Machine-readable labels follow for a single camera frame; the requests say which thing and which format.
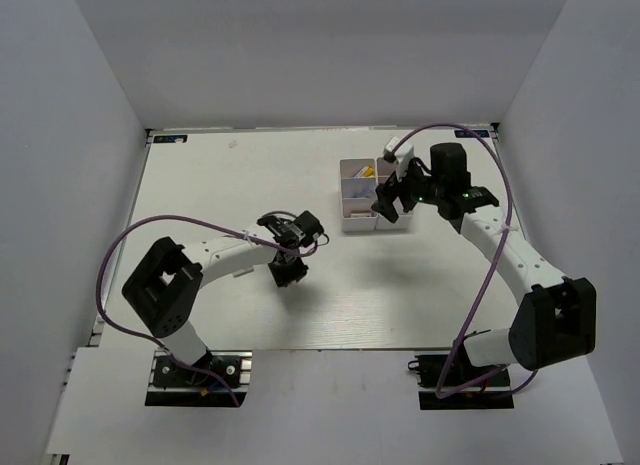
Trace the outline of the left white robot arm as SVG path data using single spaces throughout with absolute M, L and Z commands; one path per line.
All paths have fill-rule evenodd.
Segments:
M 227 275 L 250 273 L 266 265 L 278 287 L 299 282 L 308 271 L 303 262 L 328 235 L 319 219 L 309 211 L 299 215 L 274 211 L 259 217 L 241 231 L 230 230 L 191 217 L 158 215 L 130 225 L 132 231 L 155 221 L 182 221 L 214 229 L 218 239 L 191 245 L 171 237 L 157 239 L 122 287 L 122 296 L 146 330 L 127 333 L 163 348 L 188 383 L 218 379 L 215 362 L 190 322 L 199 291 Z

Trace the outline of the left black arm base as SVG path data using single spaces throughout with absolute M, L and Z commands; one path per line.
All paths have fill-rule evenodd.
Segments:
M 249 390 L 251 352 L 214 352 L 203 364 L 231 388 L 233 397 L 211 375 L 179 367 L 166 353 L 156 352 L 145 397 L 147 407 L 235 408 Z

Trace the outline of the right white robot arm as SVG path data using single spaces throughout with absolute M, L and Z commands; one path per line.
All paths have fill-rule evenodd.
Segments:
M 519 364 L 529 371 L 592 353 L 596 345 L 596 290 L 571 279 L 506 225 L 506 212 L 485 187 L 474 186 L 459 143 L 439 143 L 424 163 L 409 143 L 391 140 L 383 158 L 394 170 L 376 188 L 374 212 L 396 222 L 401 212 L 430 204 L 488 260 L 518 304 L 508 328 L 464 338 L 451 359 L 453 375 L 472 384 L 488 366 Z

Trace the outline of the grey white eraser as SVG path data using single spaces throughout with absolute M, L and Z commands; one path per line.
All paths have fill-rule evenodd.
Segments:
M 232 276 L 233 276 L 234 278 L 238 278 L 238 277 L 241 277 L 241 276 L 247 275 L 247 274 L 249 274 L 249 273 L 252 273 L 252 272 L 254 272 L 254 270 L 255 270 L 255 269 L 254 269 L 254 267 L 244 268 L 244 269 L 241 269 L 241 270 L 238 270 L 238 271 L 234 272 L 234 273 L 232 274 Z

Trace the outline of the clear blue pen pack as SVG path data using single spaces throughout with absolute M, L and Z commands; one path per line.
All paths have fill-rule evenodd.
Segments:
M 374 183 L 360 184 L 353 187 L 348 197 L 350 199 L 369 199 L 375 196 L 375 188 L 376 185 Z

